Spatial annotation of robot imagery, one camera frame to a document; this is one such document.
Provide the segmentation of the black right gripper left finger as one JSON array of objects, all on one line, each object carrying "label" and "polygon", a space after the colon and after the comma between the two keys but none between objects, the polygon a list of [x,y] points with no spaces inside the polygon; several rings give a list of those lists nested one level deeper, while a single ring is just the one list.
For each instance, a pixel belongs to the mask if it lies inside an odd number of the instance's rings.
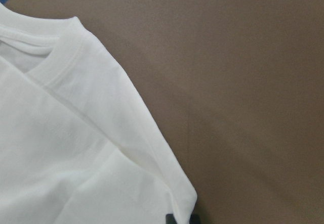
[{"label": "black right gripper left finger", "polygon": [[166,215],[166,224],[175,224],[175,218],[173,214],[168,213]]}]

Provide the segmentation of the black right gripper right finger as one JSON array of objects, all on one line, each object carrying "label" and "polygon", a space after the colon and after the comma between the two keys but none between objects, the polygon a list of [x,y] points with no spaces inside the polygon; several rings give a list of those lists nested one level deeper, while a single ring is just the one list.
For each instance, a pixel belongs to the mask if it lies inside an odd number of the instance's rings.
[{"label": "black right gripper right finger", "polygon": [[198,214],[192,214],[189,219],[189,224],[200,224],[200,216]]}]

